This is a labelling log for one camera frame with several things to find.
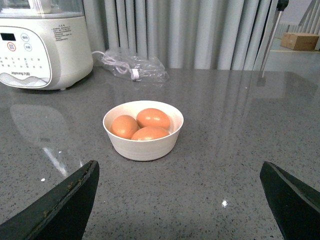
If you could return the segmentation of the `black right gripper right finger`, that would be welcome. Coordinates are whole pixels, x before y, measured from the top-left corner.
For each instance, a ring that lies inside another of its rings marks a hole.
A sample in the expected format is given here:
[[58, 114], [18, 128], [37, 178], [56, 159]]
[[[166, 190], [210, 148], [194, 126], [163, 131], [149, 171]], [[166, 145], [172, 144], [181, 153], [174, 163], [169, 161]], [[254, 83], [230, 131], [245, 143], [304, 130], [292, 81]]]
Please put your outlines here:
[[269, 208], [285, 240], [320, 238], [320, 192], [272, 162], [259, 174]]

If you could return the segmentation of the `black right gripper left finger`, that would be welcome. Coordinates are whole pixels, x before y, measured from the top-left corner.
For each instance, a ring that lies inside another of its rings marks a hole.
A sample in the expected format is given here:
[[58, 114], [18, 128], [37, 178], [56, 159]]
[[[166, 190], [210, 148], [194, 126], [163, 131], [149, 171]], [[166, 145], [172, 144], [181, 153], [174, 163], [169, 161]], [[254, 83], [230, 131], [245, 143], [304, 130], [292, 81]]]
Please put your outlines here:
[[91, 160], [0, 226], [2, 240], [80, 240], [93, 205], [100, 166]]

